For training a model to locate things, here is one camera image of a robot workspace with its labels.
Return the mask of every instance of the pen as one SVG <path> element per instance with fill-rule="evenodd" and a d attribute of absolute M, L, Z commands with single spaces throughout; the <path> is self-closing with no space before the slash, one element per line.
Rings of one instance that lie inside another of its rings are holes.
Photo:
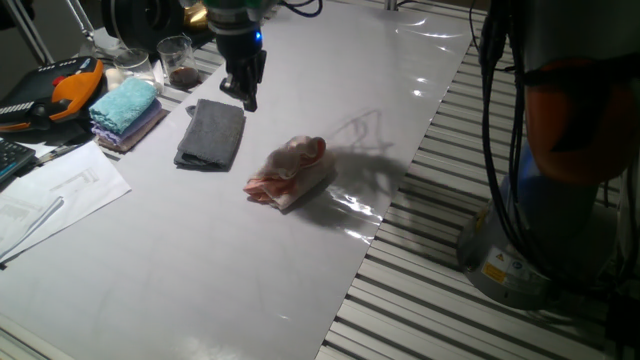
<path fill-rule="evenodd" d="M 79 146 L 80 145 L 65 146 L 63 148 L 53 150 L 52 152 L 39 158 L 38 161 L 36 161 L 35 166 L 42 166 L 51 160 L 57 159 L 62 155 L 70 153 L 71 151 L 77 149 Z"/>

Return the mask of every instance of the black object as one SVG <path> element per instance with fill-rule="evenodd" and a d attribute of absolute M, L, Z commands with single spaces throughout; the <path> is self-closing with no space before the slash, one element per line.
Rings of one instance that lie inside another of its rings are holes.
<path fill-rule="evenodd" d="M 294 12 L 295 14 L 298 14 L 300 16 L 306 17 L 306 18 L 314 18 L 318 15 L 320 15 L 320 13 L 322 13 L 322 0 L 318 0 L 318 9 L 315 12 L 312 13 L 306 13 L 304 11 L 300 11 L 297 8 L 305 6 L 305 5 L 309 5 L 313 2 L 314 0 L 307 0 L 301 4 L 289 4 L 286 1 L 280 1 L 280 4 L 283 5 L 284 7 L 286 7 L 287 9 L 291 10 L 292 12 Z"/>
<path fill-rule="evenodd" d="M 640 349 L 640 301 L 613 294 L 605 323 L 605 338 L 616 345 Z"/>
<path fill-rule="evenodd" d="M 551 151 L 568 152 L 591 145 L 599 119 L 609 103 L 613 84 L 640 77 L 640 53 L 596 60 L 581 67 L 533 70 L 524 74 L 526 86 L 554 84 L 571 99 L 574 107 L 562 137 Z"/>
<path fill-rule="evenodd" d="M 187 113 L 193 116 L 173 162 L 184 169 L 229 171 L 244 131 L 244 111 L 200 99 Z"/>
<path fill-rule="evenodd" d="M 220 55 L 227 61 L 229 76 L 220 83 L 220 90 L 242 101 L 246 111 L 258 108 L 256 93 L 262 82 L 267 52 L 262 50 L 262 33 L 258 24 L 243 34 L 218 34 L 216 43 Z"/>
<path fill-rule="evenodd" d="M 522 46 L 522 24 L 524 24 L 523 14 L 523 6 L 516 0 L 493 0 L 491 2 L 489 13 L 485 18 L 485 23 L 482 28 L 482 38 L 480 39 L 479 63 L 482 71 L 483 89 L 482 145 L 493 206 L 509 242 L 538 270 L 538 272 L 540 272 L 540 274 L 547 277 L 561 288 L 575 294 L 600 298 L 606 297 L 612 293 L 616 287 L 623 284 L 630 278 L 632 275 L 631 269 L 635 267 L 635 261 L 638 257 L 638 252 L 640 251 L 637 227 L 635 224 L 635 197 L 632 196 L 633 194 L 628 194 L 628 201 L 630 203 L 630 230 L 633 241 L 629 260 L 625 261 L 622 265 L 623 270 L 616 274 L 614 279 L 603 279 L 602 282 L 596 284 L 584 283 L 582 280 L 573 277 L 571 274 L 565 273 L 562 271 L 563 266 L 554 263 L 548 256 L 545 256 L 544 251 L 539 246 L 539 241 L 536 241 L 533 233 L 527 231 L 522 216 L 520 215 L 517 184 L 520 167 L 520 151 L 523 145 L 522 137 L 525 110 L 525 84 L 533 85 L 538 82 L 548 80 L 543 77 L 543 75 L 546 76 L 547 74 L 538 74 L 536 72 L 525 74 Z M 489 106 L 493 75 L 496 70 L 497 62 L 502 57 L 507 36 L 509 36 L 513 53 L 516 80 L 514 123 L 509 149 L 509 180 L 511 187 L 510 193 L 508 194 L 513 199 L 513 219 L 507 211 L 504 198 L 500 192 L 500 185 L 498 184 L 491 151 L 491 126 L 489 124 Z M 629 55 L 629 57 L 623 56 L 615 59 L 614 61 L 619 68 L 616 69 L 618 70 L 617 74 L 615 71 L 613 71 L 613 73 L 616 76 L 624 76 L 624 71 L 621 72 L 621 69 L 625 67 L 622 65 L 631 64 L 635 61 L 635 56 L 636 55 Z M 561 74 L 561 71 L 553 73 L 554 77 L 558 74 Z"/>
<path fill-rule="evenodd" d="M 88 107 L 106 90 L 102 69 L 99 60 L 78 57 L 27 73 L 0 101 L 0 132 L 48 130 L 53 123 L 88 119 Z M 85 81 L 63 84 L 74 76 Z M 56 94 L 62 99 L 54 102 Z"/>
<path fill-rule="evenodd" d="M 34 159 L 35 150 L 0 138 L 0 183 Z"/>
<path fill-rule="evenodd" d="M 107 33 L 128 48 L 140 48 L 157 54 L 158 43 L 183 32 L 198 47 L 214 37 L 207 30 L 183 31 L 184 8 L 178 0 L 103 0 L 102 19 Z"/>
<path fill-rule="evenodd" d="M 22 0 L 22 6 L 29 14 L 29 18 L 33 20 L 36 17 L 35 12 L 32 7 L 33 0 Z M 10 29 L 15 27 L 16 24 L 13 22 L 11 15 L 9 14 L 9 10 L 4 7 L 4 5 L 0 4 L 0 30 Z"/>

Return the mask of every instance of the warning label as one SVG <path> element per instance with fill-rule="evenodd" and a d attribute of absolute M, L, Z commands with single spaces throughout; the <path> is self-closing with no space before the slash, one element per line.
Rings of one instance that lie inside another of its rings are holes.
<path fill-rule="evenodd" d="M 538 295 L 546 286 L 546 281 L 531 271 L 526 262 L 495 246 L 487 256 L 482 273 L 509 289 L 527 294 Z"/>
<path fill-rule="evenodd" d="M 500 284 L 502 284 L 505 276 L 507 276 L 507 273 L 491 265 L 490 263 L 484 264 L 484 267 L 482 268 L 482 272 L 488 277 L 492 278 L 493 280 L 499 282 Z"/>

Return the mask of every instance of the yellow sticker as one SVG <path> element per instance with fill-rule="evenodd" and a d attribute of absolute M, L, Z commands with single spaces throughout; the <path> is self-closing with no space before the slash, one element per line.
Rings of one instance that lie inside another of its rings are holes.
<path fill-rule="evenodd" d="M 484 267 L 482 268 L 482 272 L 488 277 L 492 278 L 493 280 L 499 282 L 500 284 L 502 284 L 502 282 L 504 281 L 504 277 L 507 274 L 506 272 L 498 269 L 497 267 L 491 265 L 488 262 L 484 264 Z"/>
<path fill-rule="evenodd" d="M 475 233 L 477 234 L 478 231 L 480 231 L 480 229 L 482 229 L 482 226 L 484 225 L 484 219 L 487 217 L 487 213 L 489 212 L 489 207 L 485 207 L 484 209 L 480 210 L 480 212 L 478 213 L 477 219 L 476 219 L 476 231 Z"/>

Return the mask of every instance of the stacked towels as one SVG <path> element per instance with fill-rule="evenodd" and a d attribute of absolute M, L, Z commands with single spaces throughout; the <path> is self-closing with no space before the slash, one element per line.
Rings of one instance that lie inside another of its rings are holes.
<path fill-rule="evenodd" d="M 98 143 L 119 152 L 129 151 L 167 114 L 156 100 L 156 89 L 136 78 L 103 96 L 89 113 Z"/>

